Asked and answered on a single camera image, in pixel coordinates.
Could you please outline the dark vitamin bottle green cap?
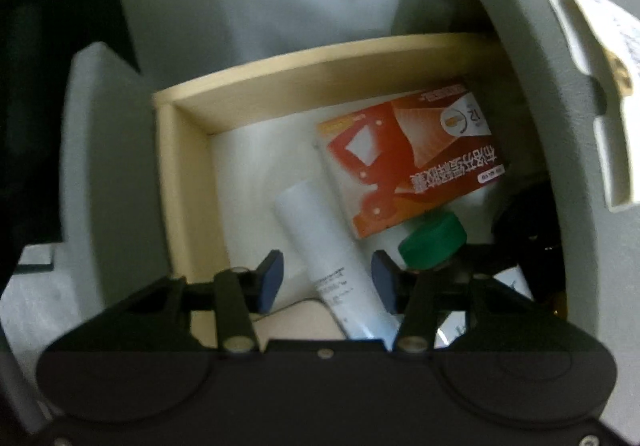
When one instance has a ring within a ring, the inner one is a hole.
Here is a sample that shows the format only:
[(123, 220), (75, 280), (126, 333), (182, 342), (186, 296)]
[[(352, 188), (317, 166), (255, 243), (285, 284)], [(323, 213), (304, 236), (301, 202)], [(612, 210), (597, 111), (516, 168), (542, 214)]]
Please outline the dark vitamin bottle green cap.
[(394, 349), (421, 355), (447, 348), (476, 324), (471, 305), (458, 288), (475, 278), (500, 281), (533, 298), (514, 254), (496, 244), (471, 244), (458, 217), (434, 211), (398, 246), (406, 272), (418, 275)]

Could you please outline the red orange medicine box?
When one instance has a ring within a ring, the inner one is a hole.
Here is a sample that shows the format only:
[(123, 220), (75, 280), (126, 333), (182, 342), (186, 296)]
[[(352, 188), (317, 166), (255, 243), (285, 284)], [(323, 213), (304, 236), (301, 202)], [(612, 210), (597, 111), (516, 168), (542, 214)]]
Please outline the red orange medicine box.
[(358, 239), (471, 194), (506, 172), (483, 110), (461, 82), (326, 119), (316, 136)]

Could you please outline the beige compact case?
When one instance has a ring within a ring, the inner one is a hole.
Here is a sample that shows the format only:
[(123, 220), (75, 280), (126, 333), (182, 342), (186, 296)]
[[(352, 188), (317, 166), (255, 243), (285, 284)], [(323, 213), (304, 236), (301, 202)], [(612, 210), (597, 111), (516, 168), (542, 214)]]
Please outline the beige compact case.
[(254, 322), (259, 343), (272, 340), (345, 340), (331, 311), (318, 300), (303, 300), (259, 317)]

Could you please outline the white spray bottle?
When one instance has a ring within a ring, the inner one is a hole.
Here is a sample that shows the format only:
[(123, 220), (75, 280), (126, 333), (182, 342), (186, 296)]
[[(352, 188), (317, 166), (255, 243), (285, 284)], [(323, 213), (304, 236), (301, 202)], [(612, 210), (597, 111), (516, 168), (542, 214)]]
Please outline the white spray bottle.
[(283, 191), (274, 212), (305, 263), (307, 275), (345, 335), (390, 348), (399, 323), (376, 291), (359, 248), (314, 182)]

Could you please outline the white flat medicine box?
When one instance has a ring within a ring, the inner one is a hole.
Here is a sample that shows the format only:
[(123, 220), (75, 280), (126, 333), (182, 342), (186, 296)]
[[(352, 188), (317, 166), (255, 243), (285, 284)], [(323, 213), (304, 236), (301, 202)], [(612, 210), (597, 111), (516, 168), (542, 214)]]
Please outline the white flat medicine box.
[(639, 203), (639, 17), (611, 0), (549, 0), (576, 68), (600, 87), (593, 133), (608, 210)]

